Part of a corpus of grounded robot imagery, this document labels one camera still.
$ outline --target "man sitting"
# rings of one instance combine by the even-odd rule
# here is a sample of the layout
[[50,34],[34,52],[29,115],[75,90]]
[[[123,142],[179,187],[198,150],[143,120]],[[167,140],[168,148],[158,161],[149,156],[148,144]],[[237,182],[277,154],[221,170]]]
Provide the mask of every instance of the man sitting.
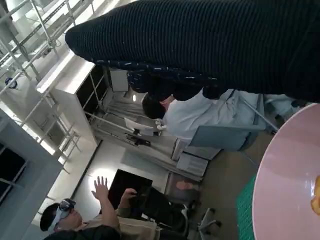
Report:
[[[142,107],[147,117],[161,119],[171,135],[189,143],[201,125],[252,124],[255,113],[243,101],[239,101],[239,97],[256,108],[258,96],[229,89],[218,100],[211,100],[204,97],[201,90],[187,101],[178,101],[171,96],[159,102],[147,94],[142,101]],[[264,97],[274,100],[271,103],[276,114],[283,116],[285,120],[297,111],[291,105],[293,99],[285,95],[267,94]]]
[[107,180],[98,177],[94,181],[94,197],[100,202],[102,214],[93,220],[83,222],[78,211],[73,207],[63,207],[62,203],[54,203],[48,206],[42,214],[40,228],[42,231],[60,232],[75,231],[84,232],[84,235],[92,236],[92,240],[186,240],[179,233],[163,230],[151,221],[142,221],[128,218],[130,215],[129,199],[134,198],[137,192],[128,188],[124,191],[117,210],[114,210],[108,199]]

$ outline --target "white wall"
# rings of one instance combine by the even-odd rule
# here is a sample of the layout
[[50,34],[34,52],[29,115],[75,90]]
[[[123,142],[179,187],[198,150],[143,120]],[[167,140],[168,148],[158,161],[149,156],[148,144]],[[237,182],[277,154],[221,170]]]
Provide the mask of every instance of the white wall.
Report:
[[76,208],[85,221],[94,218],[100,210],[98,201],[91,193],[94,190],[95,178],[106,177],[110,186],[117,169],[153,180],[152,185],[158,190],[162,189],[168,176],[166,169],[138,153],[108,141],[102,142],[74,198],[77,202]]

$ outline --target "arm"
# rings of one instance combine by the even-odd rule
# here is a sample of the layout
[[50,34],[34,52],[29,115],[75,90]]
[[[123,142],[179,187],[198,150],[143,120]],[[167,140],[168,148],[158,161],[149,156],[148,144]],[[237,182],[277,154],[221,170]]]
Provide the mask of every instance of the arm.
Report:
[[94,181],[95,191],[92,191],[93,196],[99,200],[101,205],[102,212],[102,224],[114,229],[119,229],[119,220],[117,214],[108,199],[108,187],[107,187],[107,179],[104,182],[104,178],[97,178],[97,181]]
[[137,191],[133,188],[127,188],[120,200],[116,213],[119,217],[128,218],[131,213],[131,206],[129,200],[137,195]]
[[119,228],[119,220],[114,207],[108,198],[100,200],[102,224],[114,229]]

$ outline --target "green mat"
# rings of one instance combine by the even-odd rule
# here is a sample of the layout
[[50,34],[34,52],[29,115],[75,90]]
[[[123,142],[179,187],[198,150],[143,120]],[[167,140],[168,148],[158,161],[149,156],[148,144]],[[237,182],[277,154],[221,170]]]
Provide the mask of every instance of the green mat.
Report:
[[255,240],[252,226],[252,198],[256,176],[245,186],[236,198],[239,240]]

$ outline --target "dark knit sleeve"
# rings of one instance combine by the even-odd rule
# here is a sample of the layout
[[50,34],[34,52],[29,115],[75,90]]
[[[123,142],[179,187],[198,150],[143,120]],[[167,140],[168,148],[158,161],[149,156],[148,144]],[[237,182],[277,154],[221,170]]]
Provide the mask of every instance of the dark knit sleeve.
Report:
[[319,9],[318,0],[139,0],[65,40],[96,64],[169,66],[212,77],[203,86],[319,99],[319,29],[307,34]]

